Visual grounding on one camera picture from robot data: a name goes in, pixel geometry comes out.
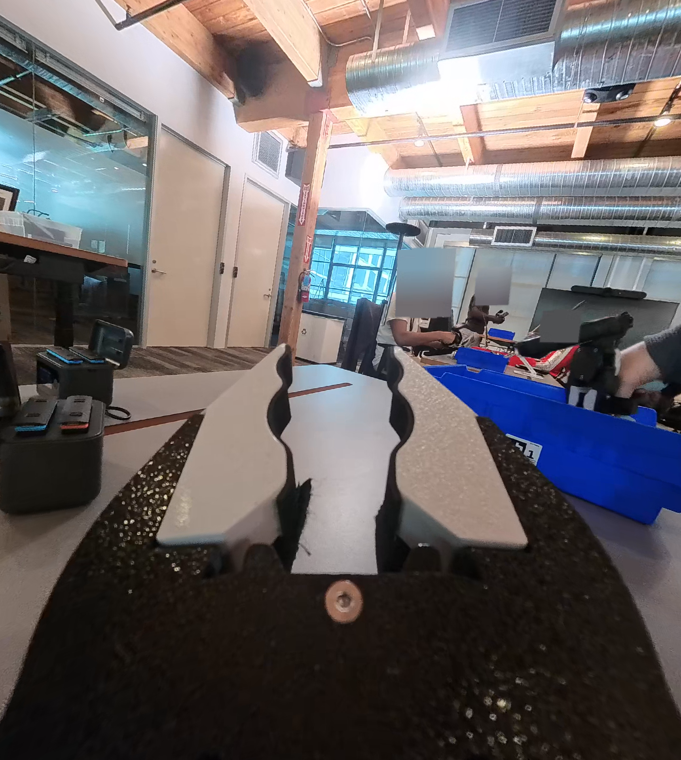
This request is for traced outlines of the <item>black floor lamp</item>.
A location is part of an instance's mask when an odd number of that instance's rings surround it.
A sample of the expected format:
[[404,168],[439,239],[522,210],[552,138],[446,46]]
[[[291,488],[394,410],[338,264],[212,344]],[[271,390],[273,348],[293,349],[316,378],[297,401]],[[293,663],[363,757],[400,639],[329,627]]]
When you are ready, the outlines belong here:
[[393,294],[395,290],[398,260],[399,260],[400,251],[402,250],[402,247],[403,247],[404,240],[416,238],[420,234],[420,230],[418,226],[412,225],[410,223],[404,223],[404,222],[388,223],[385,226],[385,229],[388,233],[391,233],[392,235],[395,235],[397,237],[396,252],[395,252],[394,260],[393,260],[393,267],[391,271],[391,282],[390,282],[389,293],[388,293],[388,302],[390,302],[393,298]]

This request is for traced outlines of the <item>silver ventilation duct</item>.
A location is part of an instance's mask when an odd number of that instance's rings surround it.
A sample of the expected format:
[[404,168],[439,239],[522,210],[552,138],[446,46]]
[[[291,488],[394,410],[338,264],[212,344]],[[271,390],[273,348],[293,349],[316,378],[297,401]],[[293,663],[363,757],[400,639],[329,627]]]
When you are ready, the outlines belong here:
[[681,197],[681,157],[389,169],[399,198]]
[[403,198],[404,219],[681,227],[681,197]]
[[531,248],[504,248],[491,245],[493,230],[469,233],[468,247],[527,249],[543,252],[572,252],[585,255],[651,256],[681,259],[681,236],[636,236],[599,233],[536,232]]
[[352,55],[345,85],[364,117],[681,77],[681,1],[566,3],[553,43],[440,57],[444,34]]

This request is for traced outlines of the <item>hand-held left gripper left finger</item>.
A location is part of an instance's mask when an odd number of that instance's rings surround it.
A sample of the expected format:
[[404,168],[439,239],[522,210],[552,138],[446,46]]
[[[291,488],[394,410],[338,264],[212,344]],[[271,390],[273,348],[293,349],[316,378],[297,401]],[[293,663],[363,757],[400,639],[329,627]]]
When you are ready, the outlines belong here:
[[158,545],[212,546],[227,569],[241,569],[250,548],[264,545],[292,570],[311,496],[283,440],[292,378],[292,351],[280,344],[207,407]]

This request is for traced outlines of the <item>video conference bar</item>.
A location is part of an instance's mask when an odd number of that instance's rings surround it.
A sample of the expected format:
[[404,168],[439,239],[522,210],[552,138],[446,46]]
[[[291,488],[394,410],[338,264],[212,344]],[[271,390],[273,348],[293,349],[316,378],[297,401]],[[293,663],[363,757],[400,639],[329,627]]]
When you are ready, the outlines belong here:
[[611,287],[591,287],[575,285],[570,288],[572,293],[580,294],[585,297],[609,298],[609,299],[629,299],[643,300],[647,294],[639,290],[622,290]]

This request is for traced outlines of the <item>dark wall screen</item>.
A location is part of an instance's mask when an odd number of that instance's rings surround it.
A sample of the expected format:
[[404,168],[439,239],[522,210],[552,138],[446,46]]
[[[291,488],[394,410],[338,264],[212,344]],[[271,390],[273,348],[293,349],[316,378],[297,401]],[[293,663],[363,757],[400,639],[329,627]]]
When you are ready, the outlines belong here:
[[634,323],[619,344],[619,348],[626,349],[642,341],[645,336],[657,334],[669,328],[677,313],[678,304],[647,298],[643,300],[587,298],[572,293],[570,289],[544,288],[541,290],[531,320],[532,330],[540,326],[543,313],[570,309],[580,313],[581,321],[618,315],[621,312],[629,313]]

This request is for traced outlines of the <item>white door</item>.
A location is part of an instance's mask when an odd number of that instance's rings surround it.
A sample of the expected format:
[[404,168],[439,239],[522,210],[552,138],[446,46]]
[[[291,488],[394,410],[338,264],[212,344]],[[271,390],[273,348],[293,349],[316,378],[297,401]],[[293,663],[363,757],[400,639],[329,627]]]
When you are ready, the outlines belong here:
[[228,347],[262,347],[267,342],[287,210],[283,200],[246,179],[232,271]]
[[148,347],[204,347],[229,168],[160,126],[146,268]]

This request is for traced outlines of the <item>wall air vent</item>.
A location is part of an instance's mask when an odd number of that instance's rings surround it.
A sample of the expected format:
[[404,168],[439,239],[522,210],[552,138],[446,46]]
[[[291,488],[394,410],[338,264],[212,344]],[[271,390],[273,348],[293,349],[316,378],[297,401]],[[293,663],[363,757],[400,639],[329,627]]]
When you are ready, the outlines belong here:
[[251,160],[264,172],[278,178],[285,149],[285,141],[280,135],[261,131],[254,135]]

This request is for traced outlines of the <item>clear plastic container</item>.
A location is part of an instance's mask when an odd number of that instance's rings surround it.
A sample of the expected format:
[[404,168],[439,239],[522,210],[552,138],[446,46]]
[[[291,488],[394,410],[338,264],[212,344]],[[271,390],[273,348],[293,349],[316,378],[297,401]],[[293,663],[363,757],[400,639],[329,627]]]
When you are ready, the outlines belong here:
[[0,211],[0,232],[72,249],[80,248],[82,236],[82,229],[77,226],[16,211]]

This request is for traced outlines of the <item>wooden top office table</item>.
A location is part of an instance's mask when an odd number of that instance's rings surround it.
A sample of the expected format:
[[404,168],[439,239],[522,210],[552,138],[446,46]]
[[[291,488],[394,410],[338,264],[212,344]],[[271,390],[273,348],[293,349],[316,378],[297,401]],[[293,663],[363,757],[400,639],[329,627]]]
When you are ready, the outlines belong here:
[[54,344],[74,345],[74,314],[78,288],[91,272],[126,274],[128,262],[110,255],[0,231],[0,274],[50,280],[55,283]]

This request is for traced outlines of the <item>white recycling cabinet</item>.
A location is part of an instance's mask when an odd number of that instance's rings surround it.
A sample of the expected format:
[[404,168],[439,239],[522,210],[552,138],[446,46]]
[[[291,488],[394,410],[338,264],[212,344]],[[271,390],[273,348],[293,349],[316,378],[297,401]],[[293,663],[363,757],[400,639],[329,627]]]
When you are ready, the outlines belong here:
[[296,357],[313,364],[335,365],[344,328],[345,318],[303,311]]

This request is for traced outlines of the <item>person's right hand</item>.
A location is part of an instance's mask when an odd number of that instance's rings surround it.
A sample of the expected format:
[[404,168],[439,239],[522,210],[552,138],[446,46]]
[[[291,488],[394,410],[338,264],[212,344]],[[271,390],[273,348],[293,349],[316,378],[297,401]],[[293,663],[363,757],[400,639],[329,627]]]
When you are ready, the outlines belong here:
[[636,402],[638,406],[653,408],[658,413],[666,413],[673,406],[675,396],[664,390],[644,389],[649,383],[655,382],[660,382],[663,387],[668,385],[644,341],[621,352],[615,398]]

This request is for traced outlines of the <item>black office chair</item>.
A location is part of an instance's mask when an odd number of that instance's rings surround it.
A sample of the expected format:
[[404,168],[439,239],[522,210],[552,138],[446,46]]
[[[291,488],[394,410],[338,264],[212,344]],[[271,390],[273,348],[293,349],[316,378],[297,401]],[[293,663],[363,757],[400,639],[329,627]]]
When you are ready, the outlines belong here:
[[342,369],[369,377],[376,375],[373,359],[377,350],[377,332],[386,305],[385,301],[380,304],[365,298],[357,300],[345,354],[340,364]]

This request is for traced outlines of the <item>wooden support post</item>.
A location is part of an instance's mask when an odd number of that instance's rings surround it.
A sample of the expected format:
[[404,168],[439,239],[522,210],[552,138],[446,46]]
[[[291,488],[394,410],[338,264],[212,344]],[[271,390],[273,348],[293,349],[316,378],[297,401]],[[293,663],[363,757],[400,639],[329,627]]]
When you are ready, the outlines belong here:
[[302,282],[311,265],[317,212],[330,147],[333,116],[327,109],[311,115],[307,127],[307,145],[298,197],[296,224],[281,312],[279,343],[290,347],[296,357],[302,315]]

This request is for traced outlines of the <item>large blue storage bin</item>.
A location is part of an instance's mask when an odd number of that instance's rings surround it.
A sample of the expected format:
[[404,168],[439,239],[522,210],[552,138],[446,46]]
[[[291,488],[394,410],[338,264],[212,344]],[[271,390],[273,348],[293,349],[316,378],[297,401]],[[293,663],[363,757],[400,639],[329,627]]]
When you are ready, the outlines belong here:
[[566,404],[564,390],[462,365],[426,366],[475,414],[493,421],[560,491],[652,524],[681,514],[681,435],[656,411],[617,417]]

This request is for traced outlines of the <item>black battery charger case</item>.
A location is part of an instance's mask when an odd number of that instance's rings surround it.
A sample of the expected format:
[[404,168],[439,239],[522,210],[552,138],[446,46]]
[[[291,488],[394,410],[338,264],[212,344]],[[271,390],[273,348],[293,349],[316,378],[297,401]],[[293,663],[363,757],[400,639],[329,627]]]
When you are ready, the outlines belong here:
[[134,344],[127,328],[95,321],[86,347],[47,347],[36,355],[37,394],[61,400],[86,395],[111,406],[115,373],[127,366]]
[[0,510],[86,505],[102,486],[105,404],[84,394],[23,401],[15,380],[0,344]]

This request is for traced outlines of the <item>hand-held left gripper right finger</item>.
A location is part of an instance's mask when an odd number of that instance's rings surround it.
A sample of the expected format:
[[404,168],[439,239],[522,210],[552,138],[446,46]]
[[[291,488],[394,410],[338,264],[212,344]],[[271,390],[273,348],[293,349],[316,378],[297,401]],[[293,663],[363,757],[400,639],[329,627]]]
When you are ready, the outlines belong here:
[[472,549],[529,546],[472,409],[400,348],[383,354],[397,441],[375,517],[379,573],[400,572],[420,550],[455,572]]

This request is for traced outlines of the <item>black duct grille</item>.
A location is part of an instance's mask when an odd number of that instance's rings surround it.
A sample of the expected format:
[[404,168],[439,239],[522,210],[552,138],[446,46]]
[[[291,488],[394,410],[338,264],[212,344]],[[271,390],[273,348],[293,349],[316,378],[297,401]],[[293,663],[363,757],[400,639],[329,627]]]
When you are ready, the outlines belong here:
[[449,7],[440,57],[553,43],[564,1],[463,1]]

